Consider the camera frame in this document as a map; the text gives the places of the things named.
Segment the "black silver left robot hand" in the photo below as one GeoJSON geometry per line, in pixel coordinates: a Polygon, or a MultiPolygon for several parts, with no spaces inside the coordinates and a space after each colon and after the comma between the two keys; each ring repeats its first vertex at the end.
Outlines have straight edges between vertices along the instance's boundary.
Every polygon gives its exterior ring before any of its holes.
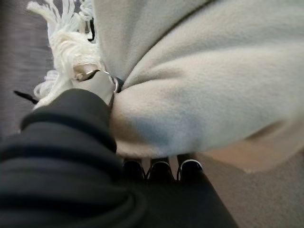
{"type": "Polygon", "coordinates": [[[109,131],[120,82],[94,67],[0,144],[3,228],[235,228],[201,163],[121,160],[109,131]]]}

